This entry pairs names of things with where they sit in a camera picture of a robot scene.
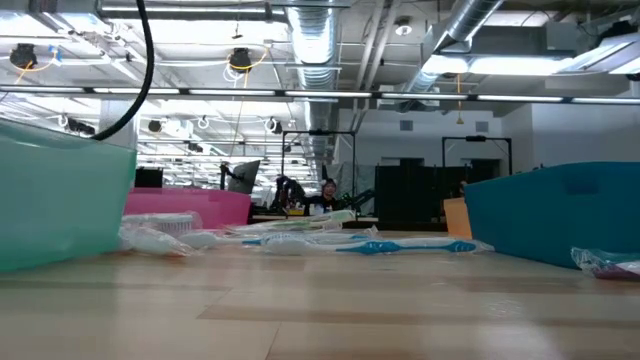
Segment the purple white toothbrush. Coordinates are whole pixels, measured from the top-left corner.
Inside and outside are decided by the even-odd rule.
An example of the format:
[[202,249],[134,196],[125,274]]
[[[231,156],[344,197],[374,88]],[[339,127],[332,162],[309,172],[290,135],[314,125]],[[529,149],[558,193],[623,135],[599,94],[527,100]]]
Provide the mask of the purple white toothbrush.
[[594,278],[640,281],[640,253],[611,253],[573,247],[571,258],[583,273]]

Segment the person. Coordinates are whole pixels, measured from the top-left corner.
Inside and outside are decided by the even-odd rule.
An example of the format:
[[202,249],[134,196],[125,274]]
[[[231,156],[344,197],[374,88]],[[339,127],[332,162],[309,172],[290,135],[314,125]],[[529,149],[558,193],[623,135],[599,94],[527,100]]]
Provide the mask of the person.
[[304,215],[314,216],[343,209],[343,204],[335,197],[337,191],[336,182],[325,179],[322,182],[321,193],[305,199]]

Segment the green white wrapped toothbrush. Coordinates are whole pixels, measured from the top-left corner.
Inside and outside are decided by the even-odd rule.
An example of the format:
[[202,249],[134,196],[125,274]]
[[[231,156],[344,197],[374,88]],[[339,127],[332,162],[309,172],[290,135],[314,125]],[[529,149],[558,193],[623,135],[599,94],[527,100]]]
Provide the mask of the green white wrapped toothbrush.
[[354,221],[352,210],[339,210],[307,217],[293,217],[250,225],[229,226],[227,230],[236,234],[258,234],[263,232],[310,231],[341,228],[344,223]]

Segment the blue white wrapped toothbrush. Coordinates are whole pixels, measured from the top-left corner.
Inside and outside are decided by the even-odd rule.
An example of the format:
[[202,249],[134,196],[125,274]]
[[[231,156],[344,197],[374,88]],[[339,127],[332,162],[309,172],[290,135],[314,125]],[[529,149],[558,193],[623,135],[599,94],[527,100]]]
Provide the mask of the blue white wrapped toothbrush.
[[302,241],[306,243],[335,245],[347,244],[368,240],[379,240],[381,235],[373,226],[357,233],[347,233],[338,230],[311,231],[311,232],[282,232],[265,235],[259,239],[242,240],[243,245],[267,245],[277,241]]
[[493,251],[494,247],[471,239],[451,237],[391,238],[347,244],[322,245],[302,241],[270,242],[261,247],[275,255],[314,255],[325,253],[389,255],[393,253],[477,253]]
[[179,235],[178,241],[194,249],[214,248],[226,245],[260,246],[262,239],[256,236],[221,235],[208,231],[196,231]]

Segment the grey background monitor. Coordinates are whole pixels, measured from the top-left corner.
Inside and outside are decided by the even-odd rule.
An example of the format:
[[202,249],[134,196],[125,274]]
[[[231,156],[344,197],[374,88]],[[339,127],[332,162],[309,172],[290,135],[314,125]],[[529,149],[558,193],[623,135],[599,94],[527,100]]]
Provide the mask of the grey background monitor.
[[251,161],[229,168],[228,163],[220,165],[220,189],[250,195],[253,192],[261,161]]

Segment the LED light bar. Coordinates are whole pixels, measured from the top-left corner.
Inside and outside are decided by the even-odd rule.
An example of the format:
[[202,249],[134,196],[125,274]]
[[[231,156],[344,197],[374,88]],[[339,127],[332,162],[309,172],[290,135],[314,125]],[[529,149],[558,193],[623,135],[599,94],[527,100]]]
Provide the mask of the LED light bar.
[[[138,88],[125,87],[73,87],[73,86],[29,86],[0,85],[0,92],[38,95],[79,96],[137,96]],[[380,91],[325,91],[325,90],[266,90],[246,88],[151,88],[152,97],[173,99],[178,97],[208,98],[301,98],[305,101],[328,99],[389,100],[389,101],[447,101],[447,102],[491,102],[491,103],[543,103],[569,105],[614,105],[640,106],[640,98],[624,97],[570,97],[536,95],[498,95],[462,93],[401,93]]]

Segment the black partition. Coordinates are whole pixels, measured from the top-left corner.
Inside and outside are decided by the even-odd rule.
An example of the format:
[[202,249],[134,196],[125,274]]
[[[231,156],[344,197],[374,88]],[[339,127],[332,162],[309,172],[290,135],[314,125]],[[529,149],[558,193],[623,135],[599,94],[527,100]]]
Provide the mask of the black partition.
[[396,166],[378,166],[375,173],[374,214],[389,229],[444,226],[443,201],[464,195],[468,184],[500,175],[495,159],[471,159],[461,166],[425,166],[402,159]]

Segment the pink plastic bin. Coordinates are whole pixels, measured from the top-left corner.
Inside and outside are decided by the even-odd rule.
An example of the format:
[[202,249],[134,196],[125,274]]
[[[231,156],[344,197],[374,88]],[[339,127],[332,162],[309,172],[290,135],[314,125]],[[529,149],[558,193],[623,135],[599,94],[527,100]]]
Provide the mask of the pink plastic bin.
[[205,229],[246,225],[249,195],[226,190],[191,188],[133,188],[126,200],[125,215],[195,212]]

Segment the orange white wrapped toothbrush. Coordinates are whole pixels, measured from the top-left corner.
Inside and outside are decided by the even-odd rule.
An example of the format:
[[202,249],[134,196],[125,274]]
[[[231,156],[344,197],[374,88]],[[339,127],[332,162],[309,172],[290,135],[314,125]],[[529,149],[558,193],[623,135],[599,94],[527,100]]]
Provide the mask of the orange white wrapped toothbrush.
[[124,215],[122,223],[153,228],[174,237],[202,228],[201,217],[196,212]]
[[121,248],[127,251],[166,257],[189,257],[197,253],[191,246],[153,228],[122,226],[118,236]]

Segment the black box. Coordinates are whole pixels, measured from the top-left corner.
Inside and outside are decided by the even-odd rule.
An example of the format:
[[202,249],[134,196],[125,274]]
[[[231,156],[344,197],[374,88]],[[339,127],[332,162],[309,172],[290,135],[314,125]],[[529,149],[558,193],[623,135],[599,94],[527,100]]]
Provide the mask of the black box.
[[163,186],[163,170],[160,168],[137,168],[135,172],[135,188],[161,188]]

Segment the blue plastic bin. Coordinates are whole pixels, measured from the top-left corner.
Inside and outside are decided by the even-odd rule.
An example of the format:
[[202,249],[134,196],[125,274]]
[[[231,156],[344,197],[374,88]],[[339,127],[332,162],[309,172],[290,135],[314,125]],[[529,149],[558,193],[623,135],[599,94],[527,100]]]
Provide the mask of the blue plastic bin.
[[575,269],[573,248],[640,253],[640,162],[583,162],[465,187],[472,237]]

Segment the mint green plastic bin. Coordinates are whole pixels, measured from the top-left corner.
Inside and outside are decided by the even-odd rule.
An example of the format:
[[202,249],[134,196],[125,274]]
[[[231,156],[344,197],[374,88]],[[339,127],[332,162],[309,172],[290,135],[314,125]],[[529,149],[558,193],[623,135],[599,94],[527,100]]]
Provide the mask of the mint green plastic bin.
[[0,272],[118,250],[135,163],[126,147],[0,120]]

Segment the black background station frame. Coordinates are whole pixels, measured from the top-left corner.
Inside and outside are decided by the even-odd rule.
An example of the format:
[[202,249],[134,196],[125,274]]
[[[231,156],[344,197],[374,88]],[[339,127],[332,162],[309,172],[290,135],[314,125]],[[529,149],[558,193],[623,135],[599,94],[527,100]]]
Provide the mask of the black background station frame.
[[464,142],[493,142],[497,146],[498,141],[505,142],[507,144],[507,164],[508,174],[513,175],[513,140],[508,137],[486,137],[483,135],[468,135],[468,136],[444,136],[441,137],[441,168],[446,168],[447,150],[446,143],[451,141],[464,141]]
[[348,145],[351,146],[352,151],[352,175],[356,175],[356,133],[354,131],[334,131],[334,130],[323,130],[323,129],[315,129],[315,130],[285,130],[282,132],[282,140],[281,140],[281,163],[280,163],[280,174],[282,176],[286,176],[285,172],[285,158],[286,153],[289,147],[295,146],[298,138],[300,136],[306,137],[309,146],[312,148],[312,155],[306,156],[305,160],[309,164],[312,169],[315,169],[317,172],[316,178],[318,180],[326,180],[328,178],[328,173],[326,170],[326,165],[332,162],[332,157],[329,156],[328,146],[330,142],[327,142],[324,146],[321,146],[320,141],[316,141],[317,137],[327,137],[331,138],[333,141],[333,145],[338,143],[338,138],[341,136],[350,136],[351,142]]

